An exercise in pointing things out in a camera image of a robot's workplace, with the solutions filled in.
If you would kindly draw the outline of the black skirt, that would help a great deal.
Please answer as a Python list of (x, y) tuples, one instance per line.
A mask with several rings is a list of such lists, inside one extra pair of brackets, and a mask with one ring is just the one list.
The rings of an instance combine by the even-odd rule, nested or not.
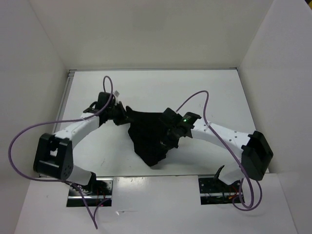
[(126, 113), (130, 122), (128, 135), (133, 142), (134, 152), (149, 167), (165, 159), (170, 149), (178, 147), (179, 140), (163, 144), (168, 128), (160, 121), (162, 112), (139, 112), (127, 106)]

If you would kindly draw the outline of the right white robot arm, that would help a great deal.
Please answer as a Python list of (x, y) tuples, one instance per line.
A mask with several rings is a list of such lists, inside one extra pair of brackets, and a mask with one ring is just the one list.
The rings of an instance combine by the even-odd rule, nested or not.
[(218, 169), (215, 174), (214, 187), (220, 192), (226, 191), (231, 184), (244, 177), (261, 181), (273, 158), (265, 136), (259, 131), (252, 134), (238, 132), (208, 122), (192, 112), (181, 116), (170, 108), (159, 119), (165, 126), (161, 143), (169, 149), (176, 148), (181, 137), (189, 137), (231, 150), (236, 156), (234, 163)]

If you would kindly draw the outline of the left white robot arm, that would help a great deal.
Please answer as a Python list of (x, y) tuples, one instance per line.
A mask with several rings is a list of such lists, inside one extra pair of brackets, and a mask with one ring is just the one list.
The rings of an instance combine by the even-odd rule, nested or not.
[(64, 182), (76, 184), (86, 195), (93, 194), (100, 184), (94, 172), (74, 164), (74, 148), (91, 132), (112, 120), (116, 125), (126, 118), (125, 109), (118, 101), (119, 93), (100, 92), (97, 101), (86, 108), (78, 121), (54, 134), (39, 138), (33, 169)]

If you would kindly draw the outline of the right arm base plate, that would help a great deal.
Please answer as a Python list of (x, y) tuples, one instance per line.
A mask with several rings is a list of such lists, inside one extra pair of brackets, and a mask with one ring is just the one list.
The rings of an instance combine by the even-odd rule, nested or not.
[(222, 181), (215, 181), (212, 176), (198, 177), (201, 205), (232, 204), (241, 203), (238, 198), (240, 182), (226, 185)]

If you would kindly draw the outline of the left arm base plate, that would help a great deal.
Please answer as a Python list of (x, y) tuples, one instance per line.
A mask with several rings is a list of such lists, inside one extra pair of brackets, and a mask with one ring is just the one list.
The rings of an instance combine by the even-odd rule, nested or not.
[(66, 207), (85, 206), (79, 190), (83, 194), (87, 205), (90, 207), (112, 206), (113, 182), (114, 179), (112, 177), (98, 177), (93, 188), (81, 185), (70, 187)]

